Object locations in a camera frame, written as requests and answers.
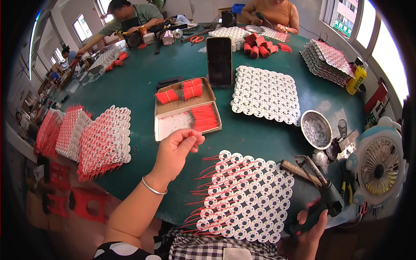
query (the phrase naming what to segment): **white wristband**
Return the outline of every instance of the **white wristband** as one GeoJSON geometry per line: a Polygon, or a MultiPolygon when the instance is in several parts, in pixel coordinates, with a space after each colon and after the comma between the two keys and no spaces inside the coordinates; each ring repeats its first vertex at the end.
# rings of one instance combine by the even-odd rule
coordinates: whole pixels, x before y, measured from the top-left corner
{"type": "Polygon", "coordinates": [[[141,178],[141,181],[143,182],[143,184],[150,190],[150,191],[152,191],[152,192],[154,192],[154,193],[156,193],[156,194],[158,194],[158,195],[165,195],[166,193],[168,193],[168,189],[166,188],[166,191],[164,192],[164,193],[162,193],[162,192],[158,192],[158,191],[155,191],[154,189],[152,189],[152,188],[150,188],[150,186],[149,185],[147,185],[147,183],[144,181],[144,176],[141,178]]]}

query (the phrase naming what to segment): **electric fan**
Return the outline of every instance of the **electric fan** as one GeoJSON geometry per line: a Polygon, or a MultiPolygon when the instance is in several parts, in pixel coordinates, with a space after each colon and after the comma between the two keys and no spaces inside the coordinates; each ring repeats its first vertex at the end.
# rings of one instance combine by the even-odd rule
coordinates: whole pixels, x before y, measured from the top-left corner
{"type": "Polygon", "coordinates": [[[397,196],[405,181],[406,161],[403,159],[401,126],[389,117],[362,134],[357,150],[346,163],[356,178],[353,202],[364,201],[378,205],[391,196],[397,196]]]}

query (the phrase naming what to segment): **green shirt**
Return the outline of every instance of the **green shirt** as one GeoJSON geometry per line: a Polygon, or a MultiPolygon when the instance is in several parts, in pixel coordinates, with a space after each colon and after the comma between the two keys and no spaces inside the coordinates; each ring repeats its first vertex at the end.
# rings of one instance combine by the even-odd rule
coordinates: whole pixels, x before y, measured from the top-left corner
{"type": "MultiPolygon", "coordinates": [[[[135,18],[137,14],[139,15],[139,20],[142,24],[147,23],[153,18],[160,18],[163,19],[163,15],[159,12],[159,9],[155,5],[152,4],[137,4],[134,5],[137,9],[133,11],[133,15],[130,17],[135,18]]],[[[106,27],[104,27],[99,34],[101,35],[112,35],[115,31],[121,30],[121,21],[116,19],[111,20],[106,27]]]]}

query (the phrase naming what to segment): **red scissors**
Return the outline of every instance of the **red scissors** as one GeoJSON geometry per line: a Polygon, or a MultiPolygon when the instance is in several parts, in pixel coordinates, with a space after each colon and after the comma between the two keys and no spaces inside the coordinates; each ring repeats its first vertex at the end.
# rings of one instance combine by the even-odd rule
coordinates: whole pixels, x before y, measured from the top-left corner
{"type": "Polygon", "coordinates": [[[191,41],[191,46],[194,44],[194,43],[196,43],[196,42],[202,42],[204,40],[204,36],[194,36],[194,37],[192,37],[191,39],[190,39],[190,41],[191,41]]]}

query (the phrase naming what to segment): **green round table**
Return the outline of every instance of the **green round table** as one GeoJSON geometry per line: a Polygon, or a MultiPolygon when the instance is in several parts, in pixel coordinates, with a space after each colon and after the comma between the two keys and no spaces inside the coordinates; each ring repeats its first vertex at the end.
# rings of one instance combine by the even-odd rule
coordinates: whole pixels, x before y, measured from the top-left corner
{"type": "MultiPolygon", "coordinates": [[[[242,50],[233,52],[233,73],[235,75],[238,66],[246,65],[288,74],[295,80],[302,113],[309,109],[321,112],[330,122],[334,137],[339,136],[339,119],[347,121],[348,134],[355,129],[361,133],[365,123],[363,102],[348,94],[344,88],[315,76],[308,70],[299,54],[308,41],[307,38],[291,35],[286,44],[292,48],[292,52],[279,51],[267,59],[251,59],[242,50]]],[[[94,112],[93,118],[113,104],[131,109],[131,162],[95,179],[97,184],[115,197],[125,199],[142,176],[153,168],[158,150],[154,138],[154,94],[157,82],[175,76],[184,76],[185,79],[205,77],[208,73],[206,54],[197,52],[204,46],[204,41],[191,46],[190,42],[177,40],[171,46],[162,46],[158,55],[154,55],[155,44],[143,49],[128,50],[129,57],[124,60],[123,66],[114,67],[96,81],[80,86],[64,103],[63,111],[68,105],[79,103],[94,112]]],[[[251,155],[266,161],[279,162],[286,159],[295,164],[295,155],[311,156],[314,150],[301,129],[293,124],[232,112],[230,101],[233,99],[234,85],[214,87],[213,91],[223,123],[222,130],[206,134],[206,141],[199,146],[199,152],[189,154],[185,167],[169,184],[168,194],[156,212],[157,218],[176,225],[182,225],[193,210],[202,206],[201,203],[185,205],[203,198],[189,192],[207,182],[194,180],[202,170],[213,165],[212,161],[203,161],[202,158],[218,155],[221,150],[229,150],[231,153],[238,152],[243,156],[251,155]]],[[[66,93],[64,91],[59,95],[57,100],[61,100],[66,93]]],[[[328,172],[325,177],[340,190],[342,175],[339,166],[331,163],[328,172]]],[[[295,176],[292,189],[286,223],[293,221],[305,204],[319,195],[315,186],[301,177],[295,176]]]]}

